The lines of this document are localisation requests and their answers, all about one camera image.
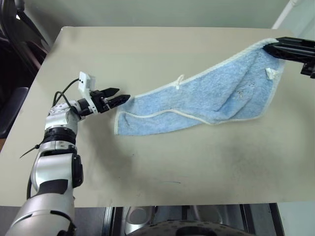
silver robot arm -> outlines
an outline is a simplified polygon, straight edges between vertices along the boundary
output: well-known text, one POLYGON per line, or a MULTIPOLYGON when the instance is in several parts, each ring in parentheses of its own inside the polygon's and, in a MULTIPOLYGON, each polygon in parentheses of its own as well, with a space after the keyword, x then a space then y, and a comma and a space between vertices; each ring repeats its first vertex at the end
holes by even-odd
POLYGON ((83 99, 51 108, 44 139, 31 171, 36 194, 21 207, 6 236, 72 236, 75 234, 73 189, 83 182, 81 158, 75 139, 77 123, 90 114, 103 113, 125 103, 130 96, 112 99, 119 89, 91 91, 94 79, 80 72, 83 99))

light blue towel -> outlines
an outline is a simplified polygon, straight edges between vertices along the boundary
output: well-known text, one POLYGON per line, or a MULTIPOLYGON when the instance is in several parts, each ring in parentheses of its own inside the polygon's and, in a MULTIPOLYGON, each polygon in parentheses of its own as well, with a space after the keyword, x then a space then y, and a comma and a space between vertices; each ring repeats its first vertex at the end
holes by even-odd
POLYGON ((187 80, 135 96, 118 107, 115 134, 148 135, 197 124, 257 118, 267 109, 284 61, 262 47, 262 40, 187 80))

